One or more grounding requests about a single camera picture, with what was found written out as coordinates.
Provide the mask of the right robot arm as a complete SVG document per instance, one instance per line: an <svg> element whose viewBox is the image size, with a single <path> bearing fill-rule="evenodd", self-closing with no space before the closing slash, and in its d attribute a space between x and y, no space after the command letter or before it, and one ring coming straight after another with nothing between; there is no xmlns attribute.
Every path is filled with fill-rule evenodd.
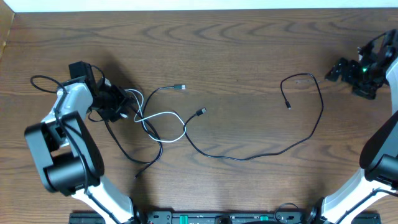
<svg viewBox="0 0 398 224"><path fill-rule="evenodd" d="M383 85L391 91L392 116L366 142L360 168L335 193L321 198L308 217L310 223L351 223L363 210L386 195L397 196L397 30L379 35L358 48L358 60L339 59L325 78L349 83L355 95L368 100Z"/></svg>

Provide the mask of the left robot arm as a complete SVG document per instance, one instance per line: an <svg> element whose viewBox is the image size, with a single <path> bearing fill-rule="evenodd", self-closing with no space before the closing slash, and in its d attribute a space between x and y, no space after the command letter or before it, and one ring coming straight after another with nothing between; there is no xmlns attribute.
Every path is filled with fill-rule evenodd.
<svg viewBox="0 0 398 224"><path fill-rule="evenodd" d="M40 179L49 192L86 203L106 223L139 223L132 199L105 176L100 150L84 123L92 111L103 121L127 117L127 93L105 77L96 81L89 63L68 67L70 79L57 83L49 114L24 132Z"/></svg>

